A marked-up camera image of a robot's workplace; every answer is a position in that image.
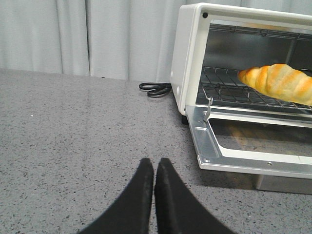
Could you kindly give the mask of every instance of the croissant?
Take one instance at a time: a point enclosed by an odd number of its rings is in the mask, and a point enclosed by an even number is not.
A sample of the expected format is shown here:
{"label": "croissant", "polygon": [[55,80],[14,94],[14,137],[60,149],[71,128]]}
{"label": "croissant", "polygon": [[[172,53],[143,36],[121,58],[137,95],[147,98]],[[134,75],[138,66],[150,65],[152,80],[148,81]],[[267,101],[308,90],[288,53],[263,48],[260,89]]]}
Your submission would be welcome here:
{"label": "croissant", "polygon": [[312,105],[312,77],[287,64],[252,67],[238,72],[238,79],[272,98]]}

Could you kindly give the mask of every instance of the white curtain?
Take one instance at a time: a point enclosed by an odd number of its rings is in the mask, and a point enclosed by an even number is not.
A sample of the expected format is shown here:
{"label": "white curtain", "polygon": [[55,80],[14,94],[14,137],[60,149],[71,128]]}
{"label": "white curtain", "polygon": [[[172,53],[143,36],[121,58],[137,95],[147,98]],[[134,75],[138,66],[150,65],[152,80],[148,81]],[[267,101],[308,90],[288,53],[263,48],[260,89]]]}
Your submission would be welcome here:
{"label": "white curtain", "polygon": [[198,2],[312,15],[311,0],[0,0],[0,68],[168,81],[179,8]]}

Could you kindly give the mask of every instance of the oven rack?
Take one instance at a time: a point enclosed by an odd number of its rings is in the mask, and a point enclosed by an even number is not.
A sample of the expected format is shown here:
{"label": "oven rack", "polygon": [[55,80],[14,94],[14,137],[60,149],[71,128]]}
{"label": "oven rack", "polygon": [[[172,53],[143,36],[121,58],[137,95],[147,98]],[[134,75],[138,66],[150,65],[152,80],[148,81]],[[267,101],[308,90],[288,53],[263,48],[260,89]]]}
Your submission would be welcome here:
{"label": "oven rack", "polygon": [[202,67],[197,103],[207,104],[212,97],[217,105],[236,104],[246,107],[278,107],[284,109],[312,110],[312,107],[278,100],[259,93],[243,84],[237,78],[238,70],[216,67]]}

